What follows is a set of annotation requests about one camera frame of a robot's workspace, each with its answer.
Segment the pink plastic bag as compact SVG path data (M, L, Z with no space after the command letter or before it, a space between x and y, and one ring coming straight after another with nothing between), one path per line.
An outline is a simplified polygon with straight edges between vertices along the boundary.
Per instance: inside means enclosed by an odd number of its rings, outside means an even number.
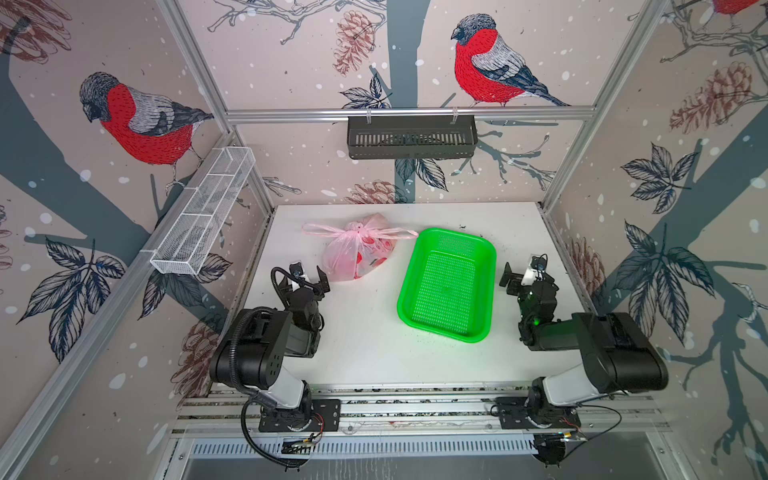
M379 213L351 221L343 228L306 223L302 231L328 239L321 269L332 282L361 279L392 256L398 241L419 236L414 230L392 227Z

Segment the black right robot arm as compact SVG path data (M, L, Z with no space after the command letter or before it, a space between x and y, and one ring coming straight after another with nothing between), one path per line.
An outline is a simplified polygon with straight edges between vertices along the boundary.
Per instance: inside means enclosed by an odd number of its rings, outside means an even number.
M665 362L629 314L577 312L569 320L554 316L559 287L547 265L545 254L531 256L524 273L505 264L499 285L517 298L520 341L529 350L577 350L581 363L533 381L524 403L528 417L544 422L548 415L611 394L665 389Z

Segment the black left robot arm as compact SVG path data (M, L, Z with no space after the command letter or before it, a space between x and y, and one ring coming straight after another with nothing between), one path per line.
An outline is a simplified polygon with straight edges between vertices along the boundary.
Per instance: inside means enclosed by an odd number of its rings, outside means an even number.
M241 310L209 364L212 381L237 390L264 414L296 427L313 417L311 393L283 362L287 357L313 358L318 350L325 327L319 303L330 292L330 283L322 269L317 274L316 282L308 281L299 262L288 269L272 268L270 281L281 307Z

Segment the green plastic basket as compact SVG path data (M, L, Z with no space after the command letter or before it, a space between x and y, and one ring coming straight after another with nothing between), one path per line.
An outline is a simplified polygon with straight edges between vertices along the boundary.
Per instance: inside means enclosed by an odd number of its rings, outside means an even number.
M497 254L487 239L441 228L420 233L397 303L409 327L478 343L492 324Z

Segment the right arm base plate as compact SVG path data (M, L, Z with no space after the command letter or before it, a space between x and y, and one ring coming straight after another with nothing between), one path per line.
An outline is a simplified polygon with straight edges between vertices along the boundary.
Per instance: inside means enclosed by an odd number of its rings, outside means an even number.
M581 428L581 421L574 407L560 407L546 400L536 404L527 397L497 397L491 407L491 415L499 419L503 430Z

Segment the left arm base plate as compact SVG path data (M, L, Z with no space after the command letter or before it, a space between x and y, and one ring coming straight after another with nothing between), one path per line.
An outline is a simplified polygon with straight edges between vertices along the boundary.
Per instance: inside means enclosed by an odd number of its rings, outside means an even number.
M261 410L260 433L336 432L339 428L341 401L338 399L303 402L295 409Z

